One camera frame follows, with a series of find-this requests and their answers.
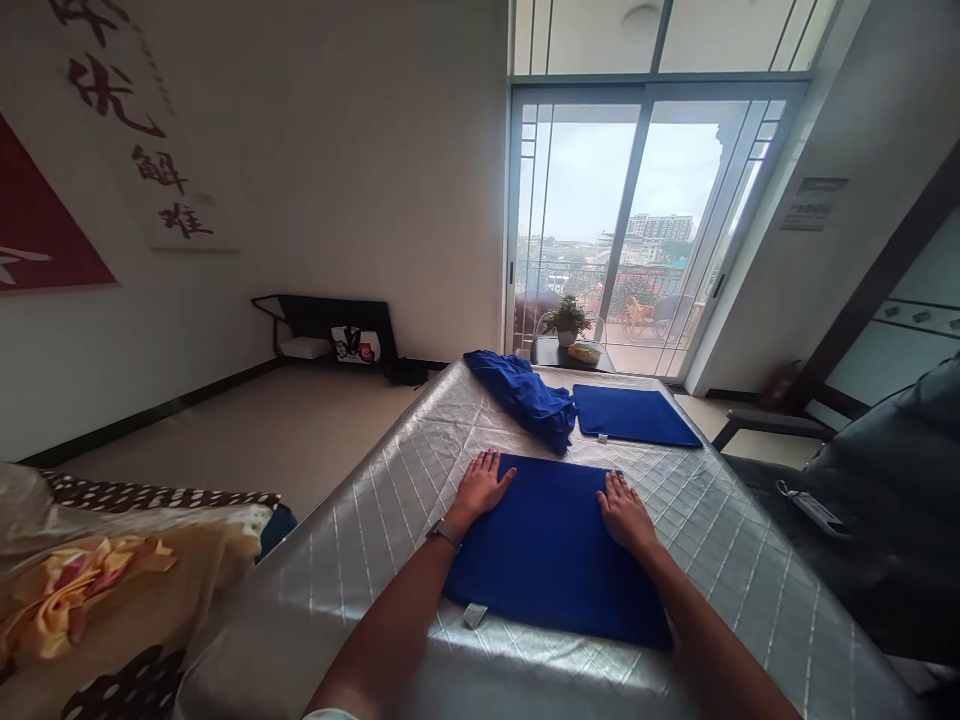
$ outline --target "folded blue towel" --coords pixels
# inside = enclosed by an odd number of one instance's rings
[[[574,385],[580,432],[618,440],[703,447],[700,438],[656,390]]]
[[[557,455],[570,445],[577,419],[573,397],[566,388],[549,388],[516,355],[501,357],[489,350],[464,353],[467,367],[520,427],[543,440]]]
[[[603,526],[607,471],[501,455],[500,477],[512,467],[513,484],[470,528],[443,594],[539,627],[671,649],[656,587]]]

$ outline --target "crumpled blue cloth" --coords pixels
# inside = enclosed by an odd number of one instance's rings
[[[550,388],[516,355],[489,350],[464,353],[467,367],[520,427],[539,438],[557,455],[570,445],[577,408],[566,388]]]

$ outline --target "potted plant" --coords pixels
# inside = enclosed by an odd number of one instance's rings
[[[577,302],[576,296],[564,295],[559,307],[544,317],[543,325],[547,332],[557,331],[560,347],[570,347],[581,331],[593,327],[593,321],[587,317],[587,311]]]

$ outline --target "floor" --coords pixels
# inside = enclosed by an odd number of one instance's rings
[[[376,375],[288,366],[66,463],[80,477],[279,492],[302,519],[357,466],[420,390]],[[734,403],[677,396],[708,438]],[[741,432],[735,455],[794,467],[820,443]]]
[[[686,349],[677,346],[676,338],[667,344],[657,340],[652,330],[644,330],[638,340],[631,340],[620,323],[610,323],[604,340],[618,372],[678,377],[687,358]]]

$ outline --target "plant pot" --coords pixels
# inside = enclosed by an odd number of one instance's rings
[[[560,344],[560,347],[570,347],[576,341],[577,341],[576,330],[558,330],[557,331],[557,342]]]

